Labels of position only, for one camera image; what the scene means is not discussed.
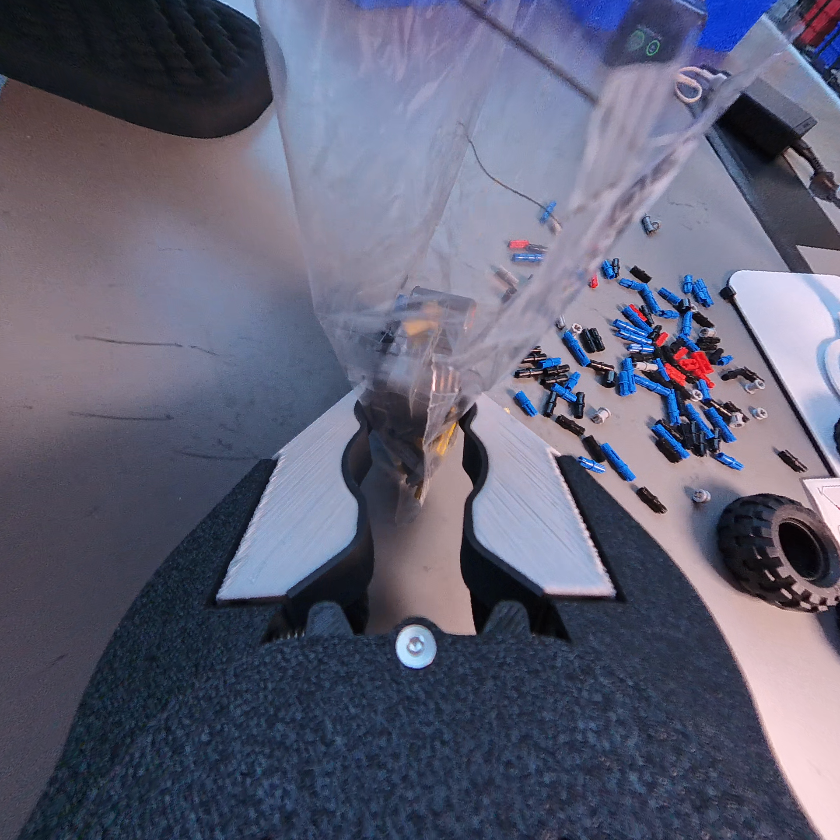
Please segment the black digital timer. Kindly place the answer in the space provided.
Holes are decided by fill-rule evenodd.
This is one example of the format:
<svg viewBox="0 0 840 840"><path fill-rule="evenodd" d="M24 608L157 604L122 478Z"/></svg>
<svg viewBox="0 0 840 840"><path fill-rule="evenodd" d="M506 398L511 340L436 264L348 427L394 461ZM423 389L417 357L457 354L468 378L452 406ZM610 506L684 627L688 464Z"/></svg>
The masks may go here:
<svg viewBox="0 0 840 840"><path fill-rule="evenodd" d="M705 1L632 1L605 48L605 67L667 64L697 45Z"/></svg>

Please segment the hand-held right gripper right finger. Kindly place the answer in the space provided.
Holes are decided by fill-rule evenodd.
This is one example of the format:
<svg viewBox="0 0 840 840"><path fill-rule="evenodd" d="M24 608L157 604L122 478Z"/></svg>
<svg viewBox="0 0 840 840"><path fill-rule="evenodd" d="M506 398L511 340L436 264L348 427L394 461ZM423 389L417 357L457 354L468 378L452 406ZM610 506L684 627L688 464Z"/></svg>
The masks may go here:
<svg viewBox="0 0 840 840"><path fill-rule="evenodd" d="M616 598L560 469L560 452L490 397L463 416L462 572L486 602L510 582L536 598Z"/></svg>

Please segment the grey desk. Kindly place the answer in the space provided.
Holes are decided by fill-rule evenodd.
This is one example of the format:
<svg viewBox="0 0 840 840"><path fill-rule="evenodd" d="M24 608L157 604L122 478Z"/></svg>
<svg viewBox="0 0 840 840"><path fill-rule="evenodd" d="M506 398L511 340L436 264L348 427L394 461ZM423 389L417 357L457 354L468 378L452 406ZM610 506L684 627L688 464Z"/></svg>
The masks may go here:
<svg viewBox="0 0 840 840"><path fill-rule="evenodd" d="M616 598L486 602L462 416L397 520L314 311L272 87L192 139L9 80L2 640L38 613L40 688L104 647L20 838L838 838L838 772L805 772L838 756L836 644L732 588L720 511L655 533L560 453ZM509 412L585 291L479 396ZM350 392L366 593L217 603L277 454Z"/></svg>

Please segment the white sticker sheet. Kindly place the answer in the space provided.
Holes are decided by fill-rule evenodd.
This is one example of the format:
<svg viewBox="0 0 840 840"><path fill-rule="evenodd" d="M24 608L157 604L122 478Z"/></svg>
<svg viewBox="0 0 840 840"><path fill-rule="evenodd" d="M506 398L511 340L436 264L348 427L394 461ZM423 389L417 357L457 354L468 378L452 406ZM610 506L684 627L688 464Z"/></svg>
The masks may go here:
<svg viewBox="0 0 840 840"><path fill-rule="evenodd" d="M801 483L814 510L839 543L839 478L803 479Z"/></svg>

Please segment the pile of small toy parts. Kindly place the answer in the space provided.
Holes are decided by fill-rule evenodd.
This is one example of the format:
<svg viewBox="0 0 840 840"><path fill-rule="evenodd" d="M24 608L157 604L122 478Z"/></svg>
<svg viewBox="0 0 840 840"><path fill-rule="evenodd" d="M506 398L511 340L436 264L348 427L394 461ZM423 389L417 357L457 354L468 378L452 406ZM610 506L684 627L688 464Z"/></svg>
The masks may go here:
<svg viewBox="0 0 840 840"><path fill-rule="evenodd" d="M509 377L497 399L562 454L602 457L587 471L655 533L714 529L740 497L810 503L802 475L779 457L816 463L803 433L739 317L718 291L744 257L767 261L757 223L704 203L661 199L646 235L641 225L609 251L621 275L600 280L562 319L543 351L568 366L554 397L539 380Z"/></svg>

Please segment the blue plastic bin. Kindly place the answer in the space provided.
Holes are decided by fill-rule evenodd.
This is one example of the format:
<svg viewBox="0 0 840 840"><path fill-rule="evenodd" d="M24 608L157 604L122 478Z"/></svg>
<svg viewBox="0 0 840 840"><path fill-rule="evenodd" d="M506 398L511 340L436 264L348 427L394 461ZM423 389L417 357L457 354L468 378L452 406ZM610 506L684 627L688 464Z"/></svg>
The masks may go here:
<svg viewBox="0 0 840 840"><path fill-rule="evenodd" d="M703 49L729 52L742 40L774 1L707 1L707 25L699 45ZM620 24L630 1L569 1L572 14L594 28L613 31Z"/></svg>

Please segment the clear plastic bag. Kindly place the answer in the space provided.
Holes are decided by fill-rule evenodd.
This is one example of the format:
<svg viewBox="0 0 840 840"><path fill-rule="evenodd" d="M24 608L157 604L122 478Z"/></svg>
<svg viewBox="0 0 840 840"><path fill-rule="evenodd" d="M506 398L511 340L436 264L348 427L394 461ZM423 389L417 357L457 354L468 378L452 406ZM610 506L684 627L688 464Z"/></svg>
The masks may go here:
<svg viewBox="0 0 840 840"><path fill-rule="evenodd" d="M314 311L398 521L780 47L766 12L729 52L609 68L615 30L567 3L256 4Z"/></svg>

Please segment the white booklet stand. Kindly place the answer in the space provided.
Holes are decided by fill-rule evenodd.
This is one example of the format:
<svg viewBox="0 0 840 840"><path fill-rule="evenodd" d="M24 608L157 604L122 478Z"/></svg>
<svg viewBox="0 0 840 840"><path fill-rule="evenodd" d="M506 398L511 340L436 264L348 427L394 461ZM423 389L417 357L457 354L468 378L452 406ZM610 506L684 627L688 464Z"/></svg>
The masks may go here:
<svg viewBox="0 0 840 840"><path fill-rule="evenodd" d="M838 475L839 277L742 269L728 288L786 395Z"/></svg>

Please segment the black toy tire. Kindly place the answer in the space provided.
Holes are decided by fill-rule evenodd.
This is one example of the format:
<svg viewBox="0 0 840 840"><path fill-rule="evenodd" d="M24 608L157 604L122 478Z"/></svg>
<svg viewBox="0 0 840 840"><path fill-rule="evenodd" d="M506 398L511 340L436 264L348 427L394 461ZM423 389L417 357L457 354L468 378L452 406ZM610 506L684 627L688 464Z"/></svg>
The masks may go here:
<svg viewBox="0 0 840 840"><path fill-rule="evenodd" d="M837 541L799 501L761 493L723 510L717 544L744 591L784 610L820 613L838 606Z"/></svg>

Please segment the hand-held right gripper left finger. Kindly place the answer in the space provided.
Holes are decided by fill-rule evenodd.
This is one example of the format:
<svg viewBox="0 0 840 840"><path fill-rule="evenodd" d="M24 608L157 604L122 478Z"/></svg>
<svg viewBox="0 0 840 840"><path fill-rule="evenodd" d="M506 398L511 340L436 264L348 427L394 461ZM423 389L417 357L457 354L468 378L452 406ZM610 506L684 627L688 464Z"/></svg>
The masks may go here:
<svg viewBox="0 0 840 840"><path fill-rule="evenodd" d="M348 605L366 593L375 561L361 491L370 431L350 392L279 451L217 603Z"/></svg>

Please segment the black power brick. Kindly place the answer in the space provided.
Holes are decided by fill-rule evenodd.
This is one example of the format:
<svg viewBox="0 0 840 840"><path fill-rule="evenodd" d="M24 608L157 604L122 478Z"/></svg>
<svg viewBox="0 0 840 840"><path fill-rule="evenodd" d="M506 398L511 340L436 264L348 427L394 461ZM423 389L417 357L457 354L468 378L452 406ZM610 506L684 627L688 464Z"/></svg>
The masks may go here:
<svg viewBox="0 0 840 840"><path fill-rule="evenodd" d="M771 161L802 140L817 120L774 88L758 87L743 91L719 117L717 125L760 158Z"/></svg>

